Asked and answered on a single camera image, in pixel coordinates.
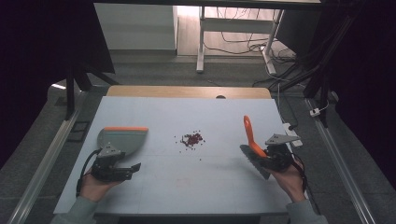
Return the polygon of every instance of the white desk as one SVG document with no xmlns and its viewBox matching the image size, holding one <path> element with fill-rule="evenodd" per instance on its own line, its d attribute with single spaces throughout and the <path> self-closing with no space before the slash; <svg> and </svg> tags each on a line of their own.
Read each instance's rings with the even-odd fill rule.
<svg viewBox="0 0 396 224">
<path fill-rule="evenodd" d="M 98 213 L 119 216 L 214 216 L 286 213 L 289 197 L 271 177 L 264 180 L 239 149 L 247 143 L 243 116 L 249 115 L 255 139 L 264 146 L 284 133 L 273 100 L 104 97 L 54 213 L 75 201 L 84 161 L 98 148 L 106 126 L 147 126 L 145 144 L 120 161 L 141 162 L 132 180 L 112 189 Z M 177 141 L 200 131 L 205 143 L 195 150 Z"/>
</svg>

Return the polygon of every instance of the gray sleeve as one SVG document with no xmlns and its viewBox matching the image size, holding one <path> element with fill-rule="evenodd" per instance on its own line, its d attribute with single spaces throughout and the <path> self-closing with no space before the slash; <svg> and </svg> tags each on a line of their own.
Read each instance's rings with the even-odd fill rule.
<svg viewBox="0 0 396 224">
<path fill-rule="evenodd" d="M 95 224 L 93 219 L 97 203 L 83 197 L 77 197 L 68 213 L 56 215 L 51 224 Z"/>
<path fill-rule="evenodd" d="M 290 216 L 291 224 L 327 224 L 324 216 L 319 216 L 314 212 L 311 202 L 305 200 L 299 203 L 289 203 L 286 205 Z"/>
</svg>

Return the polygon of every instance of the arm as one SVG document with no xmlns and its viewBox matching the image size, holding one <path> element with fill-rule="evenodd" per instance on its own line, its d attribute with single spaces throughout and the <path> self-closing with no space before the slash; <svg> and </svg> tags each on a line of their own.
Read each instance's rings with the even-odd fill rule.
<svg viewBox="0 0 396 224">
<path fill-rule="evenodd" d="M 278 185 L 289 195 L 292 203 L 288 204 L 291 224 L 327 224 L 324 216 L 318 216 L 312 208 L 309 200 L 303 193 L 303 180 L 294 166 L 290 166 L 283 172 L 267 170 L 274 176 Z"/>
<path fill-rule="evenodd" d="M 56 215 L 51 224 L 94 224 L 93 219 L 98 202 L 114 186 L 121 182 L 102 182 L 95 179 L 89 172 L 82 179 L 80 196 L 77 197 L 70 211 Z"/>
</svg>

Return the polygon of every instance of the white wall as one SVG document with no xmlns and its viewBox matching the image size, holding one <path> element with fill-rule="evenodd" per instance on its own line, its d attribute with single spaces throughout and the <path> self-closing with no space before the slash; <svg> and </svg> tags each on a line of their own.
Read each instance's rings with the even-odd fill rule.
<svg viewBox="0 0 396 224">
<path fill-rule="evenodd" d="M 177 48 L 177 7 L 94 5 L 109 49 Z"/>
</svg>

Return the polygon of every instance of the white connector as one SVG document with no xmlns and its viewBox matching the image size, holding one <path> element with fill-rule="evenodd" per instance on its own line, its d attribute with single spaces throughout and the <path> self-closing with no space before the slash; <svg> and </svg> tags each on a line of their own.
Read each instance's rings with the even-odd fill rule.
<svg viewBox="0 0 396 224">
<path fill-rule="evenodd" d="M 317 115 L 320 114 L 320 110 L 318 108 L 310 110 L 309 114 L 311 114 L 311 117 L 316 117 Z"/>
<path fill-rule="evenodd" d="M 285 128 L 286 134 L 287 134 L 288 136 L 298 136 L 297 133 L 296 133 L 294 130 L 290 130 L 290 129 L 289 129 L 289 127 L 290 127 L 290 124 L 289 124 L 289 123 L 284 123 L 284 124 L 283 124 L 283 127 Z M 303 142 L 300 141 L 300 140 L 296 140 L 296 141 L 292 141 L 291 144 L 292 144 L 294 147 L 301 147 L 301 146 L 303 145 Z"/>
</svg>

